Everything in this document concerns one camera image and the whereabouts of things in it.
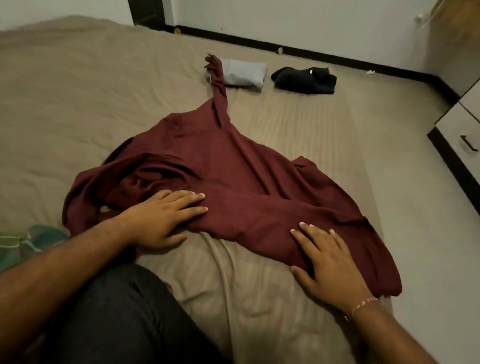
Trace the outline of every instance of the folded black clothing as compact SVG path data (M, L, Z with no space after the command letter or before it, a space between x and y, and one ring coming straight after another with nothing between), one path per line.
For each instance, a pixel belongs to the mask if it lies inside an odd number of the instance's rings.
M333 94L336 76L330 74L328 68L312 67L307 70L296 70L284 67L272 75L275 86L282 90L301 94Z

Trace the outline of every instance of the hand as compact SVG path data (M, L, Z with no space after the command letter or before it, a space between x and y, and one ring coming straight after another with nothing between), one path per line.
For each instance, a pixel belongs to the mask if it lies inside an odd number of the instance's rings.
M290 232L313 263L315 279L298 267L291 267L298 283L313 297L349 315L362 301L373 297L352 259L347 244L333 230L330 233L300 223L301 232Z
M206 207L187 208L204 198L204 194L191 191L163 190L114 219L128 243L153 249L169 248L187 239L184 234L168 236L178 224L208 211Z

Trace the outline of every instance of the beige bed sheet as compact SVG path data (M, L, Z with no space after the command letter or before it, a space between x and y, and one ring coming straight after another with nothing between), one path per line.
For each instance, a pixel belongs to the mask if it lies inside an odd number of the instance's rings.
M382 235L342 80L333 96L289 93L270 81L285 66L322 64L85 17L0 33L0 228L60 226L77 173L168 114L211 97L207 53L267 63L261 94L228 89L234 125L289 159L311 159ZM287 266L235 243L189 233L181 247L138 263L172 287L237 363L353 363L362 349L342 317L304 295Z

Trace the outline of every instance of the bracelet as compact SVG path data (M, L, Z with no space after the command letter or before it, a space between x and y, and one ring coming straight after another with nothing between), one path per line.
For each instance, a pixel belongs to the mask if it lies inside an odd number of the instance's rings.
M378 298L371 297L371 298L363 301L363 302L360 303L357 307L355 307L355 308L352 310L352 312L350 312L350 317L345 316L345 319L346 319L347 321L351 321L351 320L353 319L353 313L354 313L355 311L357 311L359 308L363 307L363 306L366 305L367 303L374 302L374 301L378 301Z

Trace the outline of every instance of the black handle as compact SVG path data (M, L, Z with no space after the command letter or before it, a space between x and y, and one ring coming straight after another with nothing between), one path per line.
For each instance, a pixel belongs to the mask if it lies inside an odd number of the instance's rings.
M477 148L474 148L472 144L470 144L470 142L467 140L467 136L466 135L461 135L460 138L462 138L462 140L465 142L466 145L468 145L468 147L474 151L474 152L478 152L479 150Z

